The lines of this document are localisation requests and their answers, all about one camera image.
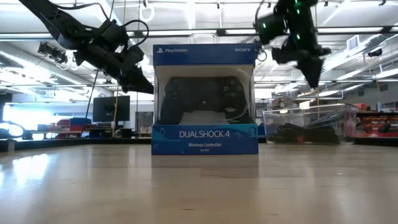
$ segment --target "plastic storage container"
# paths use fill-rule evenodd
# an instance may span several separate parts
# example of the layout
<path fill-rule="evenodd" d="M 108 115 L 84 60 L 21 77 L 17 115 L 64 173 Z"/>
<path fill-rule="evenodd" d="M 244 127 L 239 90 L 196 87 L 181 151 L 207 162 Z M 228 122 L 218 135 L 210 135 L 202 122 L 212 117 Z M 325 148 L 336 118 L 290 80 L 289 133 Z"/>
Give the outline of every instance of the plastic storage container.
<path fill-rule="evenodd" d="M 353 105 L 335 104 L 262 112 L 267 142 L 339 144 L 356 134 Z"/>

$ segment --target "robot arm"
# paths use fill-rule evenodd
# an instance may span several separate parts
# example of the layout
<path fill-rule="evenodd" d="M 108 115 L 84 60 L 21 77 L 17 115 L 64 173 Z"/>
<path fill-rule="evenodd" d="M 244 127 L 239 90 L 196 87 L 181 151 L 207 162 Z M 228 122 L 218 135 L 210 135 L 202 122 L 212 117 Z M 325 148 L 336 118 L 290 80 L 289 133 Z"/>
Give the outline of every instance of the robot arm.
<path fill-rule="evenodd" d="M 317 3 L 318 0 L 279 0 L 273 14 L 258 19 L 257 9 L 254 25 L 264 45 L 278 36 L 289 35 L 282 48 L 272 48 L 272 58 L 278 64 L 297 61 L 297 68 L 311 88 L 318 87 L 323 66 L 319 57 L 331 52 L 318 44 L 310 10 Z"/>
<path fill-rule="evenodd" d="M 44 23 L 63 48 L 76 50 L 74 55 L 78 66 L 84 61 L 92 64 L 105 75 L 116 79 L 125 93 L 154 93 L 154 87 L 143 75 L 141 67 L 137 66 L 144 58 L 143 51 L 138 45 L 127 48 L 129 36 L 125 25 L 119 26 L 116 21 L 107 19 L 99 28 L 89 27 L 61 10 L 70 8 L 58 6 L 48 0 L 19 1 Z M 119 46 L 123 46 L 120 53 L 116 52 Z"/>

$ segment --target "computer monitor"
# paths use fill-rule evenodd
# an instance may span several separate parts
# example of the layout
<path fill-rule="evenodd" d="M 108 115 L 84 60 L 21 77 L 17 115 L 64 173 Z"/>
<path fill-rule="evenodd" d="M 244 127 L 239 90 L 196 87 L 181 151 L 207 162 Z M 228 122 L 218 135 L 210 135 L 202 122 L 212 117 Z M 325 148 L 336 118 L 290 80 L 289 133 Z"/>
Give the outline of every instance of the computer monitor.
<path fill-rule="evenodd" d="M 110 122 L 114 119 L 116 97 L 94 98 L 93 122 Z M 130 120 L 130 96 L 118 97 L 116 121 Z"/>

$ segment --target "blue label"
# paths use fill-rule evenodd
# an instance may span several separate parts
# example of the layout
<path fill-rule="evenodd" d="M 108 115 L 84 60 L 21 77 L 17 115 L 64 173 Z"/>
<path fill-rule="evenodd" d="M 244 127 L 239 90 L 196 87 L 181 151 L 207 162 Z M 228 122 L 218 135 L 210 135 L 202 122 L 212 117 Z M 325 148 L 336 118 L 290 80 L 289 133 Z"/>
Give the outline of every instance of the blue label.
<path fill-rule="evenodd" d="M 258 154 L 256 124 L 153 125 L 153 155 Z"/>
<path fill-rule="evenodd" d="M 254 44 L 154 45 L 158 65 L 255 65 Z"/>

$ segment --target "game controller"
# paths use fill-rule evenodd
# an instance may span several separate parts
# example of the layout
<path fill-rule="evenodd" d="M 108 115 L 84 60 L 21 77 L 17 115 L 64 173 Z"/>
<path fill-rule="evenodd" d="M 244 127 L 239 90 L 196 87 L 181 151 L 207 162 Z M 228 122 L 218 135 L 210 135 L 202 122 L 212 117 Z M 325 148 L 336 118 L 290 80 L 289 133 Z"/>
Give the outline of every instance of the game controller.
<path fill-rule="evenodd" d="M 229 124 L 253 123 L 236 77 L 174 77 L 166 84 L 159 124 L 180 124 L 184 112 L 224 112 Z"/>

